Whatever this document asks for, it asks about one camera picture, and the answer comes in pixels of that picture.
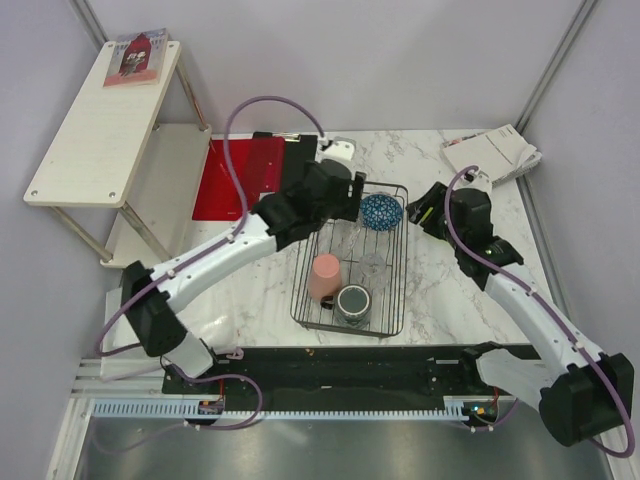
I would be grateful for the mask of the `lime green plastic plate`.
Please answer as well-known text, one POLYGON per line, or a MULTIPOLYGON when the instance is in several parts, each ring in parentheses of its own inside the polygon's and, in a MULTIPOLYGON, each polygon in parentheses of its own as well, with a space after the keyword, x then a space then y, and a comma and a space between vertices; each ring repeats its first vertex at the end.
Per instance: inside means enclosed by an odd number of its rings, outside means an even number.
POLYGON ((434 212, 434 206, 429 206, 425 208, 425 211, 421 214, 421 217, 419 218, 418 221, 418 225, 423 228, 426 229, 429 225, 429 222, 431 221, 431 217, 433 216, 433 212, 434 212))

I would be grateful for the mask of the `pink plastic cup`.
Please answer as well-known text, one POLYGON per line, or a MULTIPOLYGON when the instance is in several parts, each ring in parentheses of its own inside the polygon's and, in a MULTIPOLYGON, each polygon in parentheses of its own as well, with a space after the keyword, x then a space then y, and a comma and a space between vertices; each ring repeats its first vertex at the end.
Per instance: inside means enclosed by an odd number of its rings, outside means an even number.
POLYGON ((342 286, 342 274, 339 259, 333 254, 321 254, 314 258, 308 280, 311 298, 321 301, 333 296, 342 286))

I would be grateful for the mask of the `black wire dish rack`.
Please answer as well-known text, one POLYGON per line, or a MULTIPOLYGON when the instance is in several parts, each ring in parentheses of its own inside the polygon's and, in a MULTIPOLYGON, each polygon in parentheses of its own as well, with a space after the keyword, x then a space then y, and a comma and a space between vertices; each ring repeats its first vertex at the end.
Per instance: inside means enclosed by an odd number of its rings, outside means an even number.
POLYGON ((354 223, 329 220, 320 231, 298 244, 295 276, 291 294, 292 319, 307 329, 390 338, 398 335, 404 326, 405 293, 407 279, 408 221, 405 207, 408 190, 393 183, 367 182, 362 196, 383 193, 393 196, 403 208, 400 223, 389 231, 374 231, 363 226, 362 218, 354 223), (337 324, 331 310, 323 309, 311 298, 307 285, 314 258, 333 254, 340 262, 342 284, 362 285, 359 259, 369 253, 382 256, 387 264, 385 286, 382 290, 369 290, 372 296, 370 322, 363 329, 352 329, 337 324))

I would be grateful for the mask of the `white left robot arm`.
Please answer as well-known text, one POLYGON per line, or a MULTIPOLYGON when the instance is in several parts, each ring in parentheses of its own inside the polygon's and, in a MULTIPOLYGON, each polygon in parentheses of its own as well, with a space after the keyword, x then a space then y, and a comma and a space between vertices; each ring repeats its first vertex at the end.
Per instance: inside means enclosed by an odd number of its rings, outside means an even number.
POLYGON ((212 240, 151 268, 139 261, 126 267, 121 307, 145 353, 169 361, 196 392, 215 389, 214 354, 179 313, 235 271, 308 239, 327 221, 356 220, 365 180, 337 161, 312 161, 302 180, 264 196, 212 240))

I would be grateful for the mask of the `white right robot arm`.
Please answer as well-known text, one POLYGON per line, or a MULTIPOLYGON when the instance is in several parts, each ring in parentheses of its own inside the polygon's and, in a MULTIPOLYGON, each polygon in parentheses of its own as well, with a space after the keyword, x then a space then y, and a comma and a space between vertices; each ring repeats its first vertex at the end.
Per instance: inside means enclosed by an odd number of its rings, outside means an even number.
POLYGON ((537 367, 496 344, 481 344, 458 368, 460 386, 473 394, 494 386, 514 395, 563 446, 623 427, 626 448, 601 449, 630 457, 636 448, 632 363, 589 340, 539 290, 522 255, 495 234, 488 193, 437 182, 406 210, 411 223, 451 245, 460 270, 510 316, 543 362, 537 367))

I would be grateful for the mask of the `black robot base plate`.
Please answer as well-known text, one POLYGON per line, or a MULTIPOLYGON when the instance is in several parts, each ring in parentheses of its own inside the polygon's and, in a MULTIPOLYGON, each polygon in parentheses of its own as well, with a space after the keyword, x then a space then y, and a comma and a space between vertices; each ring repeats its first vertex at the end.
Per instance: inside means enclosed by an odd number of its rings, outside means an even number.
POLYGON ((167 370, 165 394, 224 394, 233 406, 436 407, 447 397, 492 400, 461 362, 461 346, 247 348, 218 361, 222 382, 190 383, 167 370))

